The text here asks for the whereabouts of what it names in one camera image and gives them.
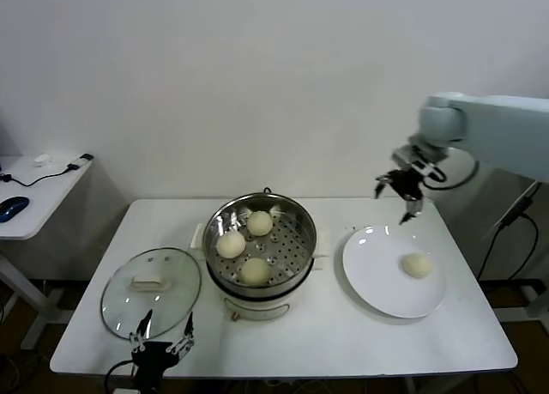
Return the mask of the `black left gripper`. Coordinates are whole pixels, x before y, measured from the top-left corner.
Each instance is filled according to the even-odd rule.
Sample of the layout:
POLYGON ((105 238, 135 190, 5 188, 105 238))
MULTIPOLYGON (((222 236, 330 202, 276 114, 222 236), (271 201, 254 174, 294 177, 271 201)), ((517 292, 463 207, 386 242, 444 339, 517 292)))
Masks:
POLYGON ((179 355, 187 355, 195 345, 193 312, 187 318, 183 335, 172 345, 169 342, 145 342, 148 339, 153 309, 149 309, 129 334, 132 360, 137 367, 134 389, 140 393, 159 393, 164 372, 175 367, 179 355))

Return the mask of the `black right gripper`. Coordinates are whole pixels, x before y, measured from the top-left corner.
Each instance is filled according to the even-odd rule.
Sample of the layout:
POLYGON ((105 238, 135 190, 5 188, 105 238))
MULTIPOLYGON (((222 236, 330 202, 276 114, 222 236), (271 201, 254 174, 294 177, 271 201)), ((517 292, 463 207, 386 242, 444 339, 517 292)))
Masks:
POLYGON ((410 168, 407 170, 395 169, 376 177, 377 184, 374 189, 374 198, 382 196, 386 187, 393 189, 406 203, 406 211, 400 219, 399 224, 419 216, 423 210, 424 198, 420 184, 423 182, 423 176, 410 168))

